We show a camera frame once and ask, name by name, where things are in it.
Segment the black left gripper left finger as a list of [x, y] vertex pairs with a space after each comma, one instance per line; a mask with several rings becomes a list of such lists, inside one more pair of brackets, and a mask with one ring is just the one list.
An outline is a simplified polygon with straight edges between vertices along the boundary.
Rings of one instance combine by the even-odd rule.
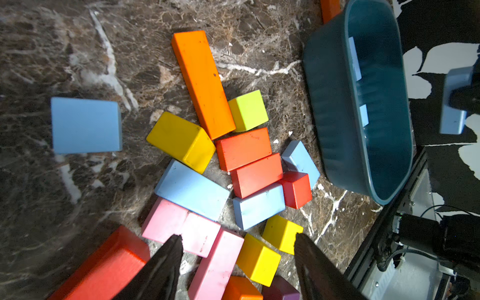
[[174, 234], [157, 250], [156, 254], [114, 299], [175, 299], [182, 257], [182, 237]]

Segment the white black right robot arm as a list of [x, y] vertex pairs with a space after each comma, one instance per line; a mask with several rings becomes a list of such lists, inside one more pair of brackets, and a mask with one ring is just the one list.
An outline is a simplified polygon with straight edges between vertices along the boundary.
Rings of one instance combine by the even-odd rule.
[[[386, 273], [394, 260], [405, 254], [436, 261], [480, 289], [480, 219], [469, 213], [446, 216], [440, 222], [398, 214], [392, 220], [392, 239], [404, 245], [391, 254], [379, 254], [376, 270]], [[301, 294], [305, 300], [362, 300], [354, 287], [305, 235], [294, 242], [295, 263]]]

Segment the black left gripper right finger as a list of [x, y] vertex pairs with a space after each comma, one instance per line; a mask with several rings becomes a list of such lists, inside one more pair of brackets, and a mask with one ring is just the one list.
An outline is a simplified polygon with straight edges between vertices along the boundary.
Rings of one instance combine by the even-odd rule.
[[365, 299], [306, 234], [296, 235], [294, 260], [304, 300]]

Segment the light blue thin block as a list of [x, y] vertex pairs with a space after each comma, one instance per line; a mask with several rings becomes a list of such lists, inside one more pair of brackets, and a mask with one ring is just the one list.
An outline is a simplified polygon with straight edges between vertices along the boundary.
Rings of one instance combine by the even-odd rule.
[[348, 41], [349, 41], [349, 50], [350, 50], [350, 55], [352, 59], [352, 68], [355, 76], [355, 81], [359, 81], [362, 79], [362, 75], [361, 75], [360, 63], [359, 63], [358, 54], [356, 51], [354, 37], [349, 37]]

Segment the light blue small cube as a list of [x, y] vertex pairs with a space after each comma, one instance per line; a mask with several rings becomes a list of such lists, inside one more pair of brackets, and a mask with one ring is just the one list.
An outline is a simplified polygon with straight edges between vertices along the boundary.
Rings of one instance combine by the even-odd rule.
[[369, 125], [370, 120], [369, 120], [369, 117], [368, 117], [367, 104], [364, 104], [364, 105], [360, 106], [359, 107], [359, 112], [360, 112], [360, 120], [361, 120], [362, 126], [365, 127], [365, 126]]

